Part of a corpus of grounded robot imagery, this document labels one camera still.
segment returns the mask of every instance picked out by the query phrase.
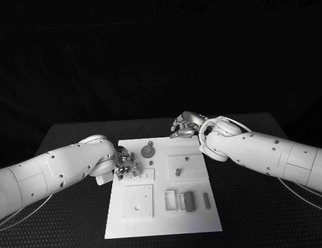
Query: black background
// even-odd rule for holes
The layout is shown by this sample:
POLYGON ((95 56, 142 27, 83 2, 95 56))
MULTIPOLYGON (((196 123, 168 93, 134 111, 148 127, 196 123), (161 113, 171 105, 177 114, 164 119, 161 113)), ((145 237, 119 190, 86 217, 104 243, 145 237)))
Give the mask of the black background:
POLYGON ((0 167, 55 123, 184 110, 322 147, 322 1, 0 2, 0 167))

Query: textured mat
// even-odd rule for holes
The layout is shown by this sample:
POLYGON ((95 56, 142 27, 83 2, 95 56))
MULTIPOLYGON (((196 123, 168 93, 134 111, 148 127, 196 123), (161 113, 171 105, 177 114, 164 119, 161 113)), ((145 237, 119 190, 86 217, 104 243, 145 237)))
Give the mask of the textured mat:
MULTIPOLYGON (((288 138, 267 113, 224 115, 255 132, 288 138)), ((47 133, 37 155, 102 134, 119 140, 170 136, 173 118, 66 123, 47 133)), ((0 232, 0 247, 322 247, 322 211, 305 203, 279 180, 206 156, 223 232, 105 240, 112 182, 93 177, 55 194, 19 225, 0 232)), ((322 206, 322 199, 293 183, 288 185, 322 206)), ((45 200, 10 221, 16 223, 45 200)))

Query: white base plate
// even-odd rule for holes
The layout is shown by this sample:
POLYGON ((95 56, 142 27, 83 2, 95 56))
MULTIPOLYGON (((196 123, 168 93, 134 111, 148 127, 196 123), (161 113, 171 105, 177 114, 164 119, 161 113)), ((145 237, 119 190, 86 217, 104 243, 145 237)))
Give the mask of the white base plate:
MULTIPOLYGON (((141 169, 154 169, 154 181, 147 180, 137 185, 152 185, 152 217, 122 219, 125 208, 132 210, 134 205, 125 206, 125 187, 131 186, 131 180, 121 180, 115 176, 112 185, 109 217, 106 220, 105 238, 128 238, 155 235, 173 235, 188 233, 206 233, 210 231, 223 231, 216 201, 210 181, 206 178, 194 178, 194 181, 171 182, 170 180, 170 164, 168 157, 191 156, 201 154, 198 137, 193 138, 148 138, 128 139, 119 141, 119 146, 135 153, 135 159, 141 169), (148 141, 154 142, 155 155, 150 159, 141 155, 141 149, 148 145, 148 141), (165 211, 165 191, 175 191, 177 210, 165 211), (178 195, 193 191, 196 199, 196 212, 186 212, 180 209, 178 195), (207 193, 210 200, 210 209, 206 209, 203 193, 207 193)), ((206 168, 204 158, 198 161, 200 166, 206 168)))

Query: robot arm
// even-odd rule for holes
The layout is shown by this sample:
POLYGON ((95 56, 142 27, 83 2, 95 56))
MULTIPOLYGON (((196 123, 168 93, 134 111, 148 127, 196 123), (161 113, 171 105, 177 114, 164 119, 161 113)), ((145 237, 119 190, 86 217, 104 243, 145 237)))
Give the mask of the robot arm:
POLYGON ((138 173, 138 164, 127 149, 115 149, 102 135, 93 135, 78 144, 62 147, 30 160, 0 169, 0 219, 27 205, 46 198, 86 175, 102 185, 127 170, 138 173))
POLYGON ((243 133, 226 117, 207 119, 184 112, 175 120, 173 131, 177 124, 183 128, 170 138, 191 137, 188 133, 198 131, 200 151, 214 160, 224 162, 232 158, 246 168, 322 192, 321 148, 257 132, 243 133))

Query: black table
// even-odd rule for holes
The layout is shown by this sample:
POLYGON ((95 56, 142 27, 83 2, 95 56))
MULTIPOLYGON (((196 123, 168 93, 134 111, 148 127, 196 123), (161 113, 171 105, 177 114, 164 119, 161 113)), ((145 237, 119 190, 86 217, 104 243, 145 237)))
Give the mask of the black table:
MULTIPOLYGON (((270 114, 224 115, 255 132, 286 134, 270 114)), ((173 118, 56 124, 37 155, 95 134, 119 140, 167 137, 173 118)), ((98 186, 93 177, 55 194, 42 209, 0 232, 0 247, 322 247, 322 211, 305 203, 279 180, 204 156, 223 232, 105 240, 112 182, 98 186)), ((322 198, 288 185, 313 203, 322 198)), ((16 223, 45 200, 10 221, 16 223)))

